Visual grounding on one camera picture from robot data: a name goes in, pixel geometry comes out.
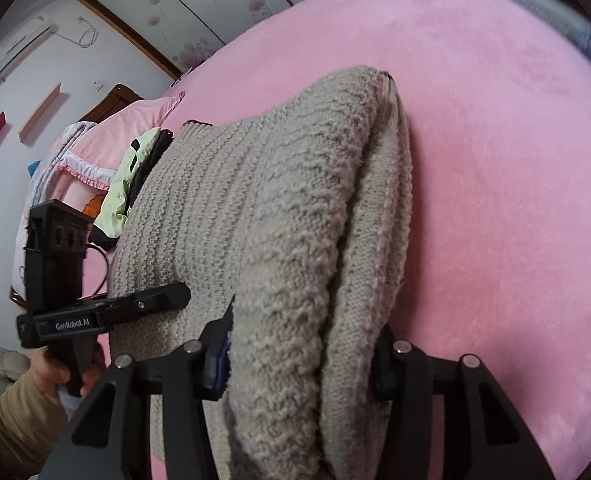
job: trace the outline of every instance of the pink pillow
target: pink pillow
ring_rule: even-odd
[[[183,97],[184,92],[179,92],[173,97],[131,103],[74,142],[58,167],[88,186],[108,190],[131,141],[160,126]]]

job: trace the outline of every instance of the black cable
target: black cable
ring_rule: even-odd
[[[93,244],[87,244],[87,248],[88,249],[95,249],[96,251],[98,251],[98,253],[100,253],[102,255],[102,257],[104,258],[104,262],[107,264],[107,272],[104,273],[104,279],[102,280],[102,283],[100,283],[98,285],[98,288],[96,289],[96,291],[92,294],[92,296],[95,296],[96,294],[99,293],[100,289],[104,286],[105,283],[107,283],[107,276],[109,275],[109,259],[107,258],[107,255],[105,254],[105,252],[100,249],[98,246],[93,245]]]

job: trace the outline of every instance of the electrical cable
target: electrical cable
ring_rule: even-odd
[[[68,38],[68,37],[66,37],[66,36],[63,36],[62,34],[58,34],[57,32],[55,32],[55,35],[56,35],[56,36],[59,36],[59,37],[60,37],[60,38],[62,38],[63,40],[71,41],[71,43],[73,43],[73,44],[76,44],[76,45],[77,45],[77,46],[79,46],[80,48],[89,48],[89,47],[90,47],[90,46],[92,46],[92,45],[93,45],[93,44],[96,42],[96,40],[98,39],[98,36],[99,36],[98,30],[97,30],[95,27],[93,27],[93,25],[92,25],[92,24],[91,24],[89,21],[87,21],[86,19],[84,19],[82,16],[80,16],[80,17],[78,18],[78,22],[79,22],[79,23],[82,23],[82,22],[84,22],[84,23],[86,23],[87,25],[89,25],[89,28],[88,28],[86,31],[84,31],[84,32],[82,33],[82,36],[80,36],[80,39],[79,39],[78,41],[76,41],[76,40],[72,40],[71,38]],[[85,41],[85,40],[84,40],[84,38],[85,38],[85,37],[86,37],[88,34],[91,34],[91,35],[92,35],[92,36],[91,36],[91,39],[90,39],[90,40],[87,40],[87,41]]]
[[[100,283],[98,285],[98,288],[96,289],[96,291],[92,294],[92,296],[95,296],[96,294],[99,293],[100,289],[104,286],[105,283],[107,283],[107,277],[109,275],[109,259],[107,258],[106,253],[100,249],[98,246],[93,245],[93,244],[87,244],[87,248],[88,249],[95,249],[96,251],[98,251],[98,253],[101,254],[101,256],[104,258],[104,262],[107,264],[107,272],[104,273],[104,279],[102,280],[102,283]]]

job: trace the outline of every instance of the beige sleeve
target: beige sleeve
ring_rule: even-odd
[[[0,396],[0,458],[9,473],[18,480],[38,474],[66,422],[29,370]]]

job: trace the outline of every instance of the folded knit sweater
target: folded knit sweater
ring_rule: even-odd
[[[260,116],[189,121],[134,204],[109,293],[180,280],[192,300],[116,330],[112,354],[166,354],[235,293],[227,396],[205,402],[220,478],[374,478],[388,406],[368,374],[410,217],[408,127],[387,73],[342,70]]]

